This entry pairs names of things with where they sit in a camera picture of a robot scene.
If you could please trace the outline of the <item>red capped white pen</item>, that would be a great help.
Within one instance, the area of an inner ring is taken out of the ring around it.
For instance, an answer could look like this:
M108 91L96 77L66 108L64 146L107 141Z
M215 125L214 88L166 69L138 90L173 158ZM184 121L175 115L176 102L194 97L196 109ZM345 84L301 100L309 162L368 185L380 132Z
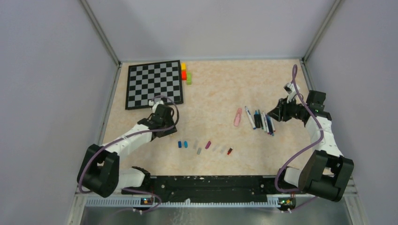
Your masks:
M270 118L270 123L271 123L273 132L275 132L276 129L275 129L275 125L274 125L274 122L273 122L273 119L272 119L272 118Z

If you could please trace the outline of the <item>dark blue pen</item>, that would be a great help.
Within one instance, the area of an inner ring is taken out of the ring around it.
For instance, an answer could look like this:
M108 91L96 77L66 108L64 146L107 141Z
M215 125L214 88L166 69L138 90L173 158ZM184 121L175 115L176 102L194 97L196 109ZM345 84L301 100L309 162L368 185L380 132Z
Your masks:
M269 118L268 118L268 116L267 115L265 115L265 123L266 123L266 125L267 125L267 131L268 131L268 134L272 134L272 126L271 126L271 124L270 124L270 121L269 121Z

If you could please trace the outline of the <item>green transparent pen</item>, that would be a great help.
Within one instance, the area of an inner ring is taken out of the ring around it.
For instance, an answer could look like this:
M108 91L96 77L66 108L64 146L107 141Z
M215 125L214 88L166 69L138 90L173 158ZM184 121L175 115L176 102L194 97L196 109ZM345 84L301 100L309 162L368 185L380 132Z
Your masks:
M264 122L263 122L263 117L262 117L262 113L261 113L260 109L258 110L258 115L259 115L258 120L261 125L261 129L264 130Z

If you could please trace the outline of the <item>white grey marker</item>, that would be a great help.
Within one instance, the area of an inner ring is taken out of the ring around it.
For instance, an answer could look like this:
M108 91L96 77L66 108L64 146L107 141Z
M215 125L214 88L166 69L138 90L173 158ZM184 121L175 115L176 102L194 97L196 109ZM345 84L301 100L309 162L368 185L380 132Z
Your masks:
M266 116L265 116L265 113L264 113L264 112L261 112L261 118L262 118L262 123L263 123L264 131L265 131L267 134L269 134L267 119L266 119Z

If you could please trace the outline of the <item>black blue highlighter marker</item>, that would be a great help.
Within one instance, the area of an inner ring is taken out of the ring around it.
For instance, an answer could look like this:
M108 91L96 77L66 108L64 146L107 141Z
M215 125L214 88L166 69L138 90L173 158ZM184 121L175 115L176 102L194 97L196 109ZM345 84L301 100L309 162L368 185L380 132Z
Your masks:
M259 114L259 112L257 110L255 110L254 122L255 122L256 128L262 128L261 115Z

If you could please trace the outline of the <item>white pen blue cap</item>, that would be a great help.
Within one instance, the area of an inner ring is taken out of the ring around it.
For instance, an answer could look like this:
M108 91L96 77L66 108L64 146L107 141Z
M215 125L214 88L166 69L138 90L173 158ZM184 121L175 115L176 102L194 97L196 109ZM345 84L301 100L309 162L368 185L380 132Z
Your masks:
M249 122L250 122L250 124L252 126L252 129L255 130L256 129L256 125L255 125L255 123L253 121L252 115L251 115L251 113L250 113L250 111L249 111L247 106L245 106L245 112L246 112L247 117L249 119Z

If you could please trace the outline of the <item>pink highlighter marker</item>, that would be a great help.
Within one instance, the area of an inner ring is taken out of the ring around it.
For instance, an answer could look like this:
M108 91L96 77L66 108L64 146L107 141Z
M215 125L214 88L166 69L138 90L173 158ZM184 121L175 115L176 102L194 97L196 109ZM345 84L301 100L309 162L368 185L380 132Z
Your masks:
M238 127L239 124L240 124L242 111L243 111L242 108L238 108L237 109L237 112L236 112L236 115L235 115L235 119L234 119L234 124L233 124L235 127Z

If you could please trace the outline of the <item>magenta pen cap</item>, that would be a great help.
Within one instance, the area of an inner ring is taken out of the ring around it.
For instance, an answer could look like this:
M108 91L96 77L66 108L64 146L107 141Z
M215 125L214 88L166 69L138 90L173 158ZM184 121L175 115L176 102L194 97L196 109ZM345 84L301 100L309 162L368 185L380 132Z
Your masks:
M208 141L206 146L205 146L205 149L208 149L210 147L210 145L211 145L211 141Z

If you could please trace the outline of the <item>blue capped pen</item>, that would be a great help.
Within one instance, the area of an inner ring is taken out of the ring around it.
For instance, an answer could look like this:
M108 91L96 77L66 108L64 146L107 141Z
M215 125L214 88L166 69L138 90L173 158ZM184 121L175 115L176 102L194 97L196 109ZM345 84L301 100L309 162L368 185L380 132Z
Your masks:
M267 123L268 123L269 134L270 134L271 136L274 136L274 130L273 130L273 125L272 125L272 120L271 120L271 118L270 118L268 115L266 115L266 119L267 119Z

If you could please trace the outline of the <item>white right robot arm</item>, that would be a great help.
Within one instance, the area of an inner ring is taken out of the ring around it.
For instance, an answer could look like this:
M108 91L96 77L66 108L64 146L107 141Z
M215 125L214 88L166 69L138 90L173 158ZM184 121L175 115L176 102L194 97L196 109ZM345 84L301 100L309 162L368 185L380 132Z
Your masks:
M301 191L332 202L341 200L354 169L354 162L345 158L337 147L331 130L332 117L324 110L326 94L309 91L306 102L298 104L295 91L288 89L288 96L281 98L277 106L268 112L276 121L298 119L303 122L311 144L305 147L313 152L303 169L289 166L289 159L279 169L275 187L281 193Z

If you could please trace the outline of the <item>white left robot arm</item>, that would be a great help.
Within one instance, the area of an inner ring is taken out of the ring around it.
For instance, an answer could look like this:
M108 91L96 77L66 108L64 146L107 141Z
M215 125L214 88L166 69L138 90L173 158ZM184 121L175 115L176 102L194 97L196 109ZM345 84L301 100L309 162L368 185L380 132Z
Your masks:
M150 116L139 120L125 134L103 145L90 145L77 176L79 190L94 192L104 198L125 187L133 187L140 194L148 192L151 182L145 178L144 170L137 167L121 170L120 162L155 138L175 133L173 116L178 114L177 109L157 102L152 106Z

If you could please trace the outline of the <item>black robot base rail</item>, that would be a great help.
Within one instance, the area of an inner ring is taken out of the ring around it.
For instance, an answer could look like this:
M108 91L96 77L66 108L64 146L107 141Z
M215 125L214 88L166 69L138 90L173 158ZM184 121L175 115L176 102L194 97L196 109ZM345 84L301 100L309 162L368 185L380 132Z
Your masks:
M151 176L139 191L156 194L164 203L251 203L266 202L279 194L274 176Z

